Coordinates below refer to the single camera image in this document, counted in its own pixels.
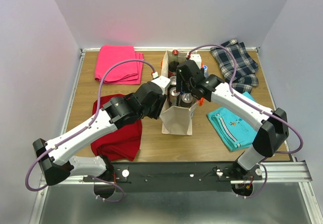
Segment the black can front table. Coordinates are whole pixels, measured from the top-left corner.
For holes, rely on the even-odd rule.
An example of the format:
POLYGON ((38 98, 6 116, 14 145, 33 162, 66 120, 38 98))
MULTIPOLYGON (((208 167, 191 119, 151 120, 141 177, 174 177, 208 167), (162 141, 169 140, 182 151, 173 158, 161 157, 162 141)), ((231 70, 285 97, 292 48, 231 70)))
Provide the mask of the black can front table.
POLYGON ((170 87, 175 87, 177 83, 176 76, 171 76, 170 77, 170 87))

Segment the black can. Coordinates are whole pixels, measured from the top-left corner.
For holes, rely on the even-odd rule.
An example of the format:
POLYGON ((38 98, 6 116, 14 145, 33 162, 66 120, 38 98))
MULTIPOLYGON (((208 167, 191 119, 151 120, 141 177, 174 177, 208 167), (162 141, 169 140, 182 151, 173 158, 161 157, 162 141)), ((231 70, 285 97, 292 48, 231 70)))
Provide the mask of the black can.
POLYGON ((180 107, 190 108, 195 103, 191 93, 183 93, 180 100, 180 107))

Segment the silver can front table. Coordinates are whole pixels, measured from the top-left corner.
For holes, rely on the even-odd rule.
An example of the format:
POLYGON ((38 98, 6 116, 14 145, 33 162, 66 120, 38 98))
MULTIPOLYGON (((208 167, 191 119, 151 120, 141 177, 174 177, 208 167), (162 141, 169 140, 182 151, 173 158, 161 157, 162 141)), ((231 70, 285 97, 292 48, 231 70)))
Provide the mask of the silver can front table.
POLYGON ((180 92, 176 90, 176 87, 172 87, 169 90, 168 97, 169 97, 169 106, 176 106, 178 103, 178 96, 180 92))

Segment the cola glass bottle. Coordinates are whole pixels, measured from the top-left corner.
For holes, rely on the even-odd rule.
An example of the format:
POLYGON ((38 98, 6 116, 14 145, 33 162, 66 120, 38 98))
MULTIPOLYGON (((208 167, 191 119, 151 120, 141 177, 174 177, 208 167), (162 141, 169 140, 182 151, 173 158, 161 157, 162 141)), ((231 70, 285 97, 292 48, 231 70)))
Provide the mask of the cola glass bottle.
POLYGON ((175 49, 172 51, 172 57, 171 57, 171 60, 169 61, 169 64, 168 64, 168 77, 169 78, 176 75, 176 68, 179 65, 178 54, 179 54, 178 50, 175 49))

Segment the beige canvas tote bag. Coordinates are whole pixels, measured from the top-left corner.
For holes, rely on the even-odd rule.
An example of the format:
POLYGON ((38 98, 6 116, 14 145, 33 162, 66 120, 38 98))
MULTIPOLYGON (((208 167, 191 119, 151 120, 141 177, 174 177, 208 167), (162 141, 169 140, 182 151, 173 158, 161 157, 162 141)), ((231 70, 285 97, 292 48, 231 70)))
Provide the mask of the beige canvas tote bag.
MULTIPOLYGON (((172 57, 173 50, 167 50, 163 61, 161 63, 161 75, 168 77, 168 64, 172 57)), ((178 54, 178 62, 182 63, 186 59, 187 52, 179 51, 178 54)), ((203 99, 196 99, 195 103, 190 107, 180 107, 180 100, 182 96, 182 92, 178 96, 178 103, 176 106, 169 106, 169 97, 168 93, 170 90, 170 86, 167 89, 167 100, 165 101, 163 108, 160 113, 160 119, 163 122, 162 133, 163 134, 171 134, 171 135, 192 135, 192 118, 194 112, 198 106, 202 106, 204 103, 203 99)))

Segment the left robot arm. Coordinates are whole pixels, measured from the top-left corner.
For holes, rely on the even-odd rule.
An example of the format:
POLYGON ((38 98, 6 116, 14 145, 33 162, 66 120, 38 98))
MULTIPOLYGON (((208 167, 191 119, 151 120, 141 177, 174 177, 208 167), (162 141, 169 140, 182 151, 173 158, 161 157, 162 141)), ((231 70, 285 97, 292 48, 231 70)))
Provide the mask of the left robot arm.
POLYGON ((77 157, 75 153, 95 140, 144 117, 158 119, 167 98, 170 80, 158 77, 136 92, 111 98, 96 114, 72 130, 45 141, 34 141, 39 166, 49 186, 70 176, 92 176, 107 181, 114 168, 108 157, 77 157))

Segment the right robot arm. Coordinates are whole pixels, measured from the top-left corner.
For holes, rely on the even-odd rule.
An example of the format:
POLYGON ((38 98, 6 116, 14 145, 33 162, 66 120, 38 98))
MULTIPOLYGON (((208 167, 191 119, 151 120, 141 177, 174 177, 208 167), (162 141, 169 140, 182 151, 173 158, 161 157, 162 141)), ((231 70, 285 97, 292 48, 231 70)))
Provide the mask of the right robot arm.
POLYGON ((205 77, 204 69, 193 60, 179 64, 176 77, 177 90, 227 108, 257 132, 252 145, 229 168, 231 178, 246 178, 256 164, 264 158, 272 157, 287 139, 289 131, 285 125, 287 114, 284 110, 278 108, 273 111, 257 104, 241 93, 230 90, 229 84, 216 75, 205 77))

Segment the red folded cloth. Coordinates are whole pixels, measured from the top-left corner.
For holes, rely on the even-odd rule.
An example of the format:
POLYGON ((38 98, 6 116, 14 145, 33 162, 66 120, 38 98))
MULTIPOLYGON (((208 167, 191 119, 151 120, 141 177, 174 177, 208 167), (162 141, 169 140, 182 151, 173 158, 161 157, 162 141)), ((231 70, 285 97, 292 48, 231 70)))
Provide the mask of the red folded cloth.
POLYGON ((142 122, 136 121, 131 125, 116 130, 91 143, 94 155, 104 155, 111 161, 127 159, 133 161, 140 149, 142 122))

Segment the plaid navy white shirt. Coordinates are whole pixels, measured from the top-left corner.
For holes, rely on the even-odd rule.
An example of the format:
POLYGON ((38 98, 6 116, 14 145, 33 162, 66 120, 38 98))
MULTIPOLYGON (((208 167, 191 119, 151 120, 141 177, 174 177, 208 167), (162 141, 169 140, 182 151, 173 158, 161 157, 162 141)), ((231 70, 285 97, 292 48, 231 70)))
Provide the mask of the plaid navy white shirt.
POLYGON ((244 43, 231 39, 221 45, 225 49, 212 47, 211 55, 219 65, 224 80, 232 81, 232 88, 240 93, 251 93, 258 86, 258 63, 248 54, 244 43))

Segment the teal folded shorts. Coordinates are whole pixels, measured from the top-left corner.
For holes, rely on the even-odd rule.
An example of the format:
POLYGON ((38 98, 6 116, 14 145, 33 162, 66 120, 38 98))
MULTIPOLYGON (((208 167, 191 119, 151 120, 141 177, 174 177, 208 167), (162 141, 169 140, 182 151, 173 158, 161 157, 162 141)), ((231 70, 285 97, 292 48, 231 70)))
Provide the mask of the teal folded shorts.
POLYGON ((246 121, 225 107, 208 113, 207 118, 230 151, 248 148, 257 134, 246 121))

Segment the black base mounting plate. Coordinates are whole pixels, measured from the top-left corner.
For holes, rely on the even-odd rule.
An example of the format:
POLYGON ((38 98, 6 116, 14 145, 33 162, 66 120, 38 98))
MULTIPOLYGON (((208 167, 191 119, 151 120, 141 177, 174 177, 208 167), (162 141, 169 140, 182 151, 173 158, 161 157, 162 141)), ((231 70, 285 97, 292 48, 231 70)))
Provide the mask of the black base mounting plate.
POLYGON ((259 165, 238 170, 233 161, 117 162, 113 164, 119 185, 130 192, 230 192, 234 183, 262 180, 259 165))

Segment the aluminium frame rail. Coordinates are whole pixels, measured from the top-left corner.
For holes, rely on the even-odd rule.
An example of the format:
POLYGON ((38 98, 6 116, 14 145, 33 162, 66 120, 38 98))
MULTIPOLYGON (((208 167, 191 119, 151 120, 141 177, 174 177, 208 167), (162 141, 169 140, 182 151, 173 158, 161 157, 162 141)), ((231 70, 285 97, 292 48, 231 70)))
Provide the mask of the aluminium frame rail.
MULTIPOLYGON (((305 162, 265 162, 258 165, 262 180, 269 182, 310 182, 312 180, 305 162)), ((106 181, 117 180, 113 163, 106 163, 100 158, 73 157, 63 166, 49 163, 42 167, 49 186, 57 185, 73 176, 88 176, 91 179, 97 177, 106 181)))

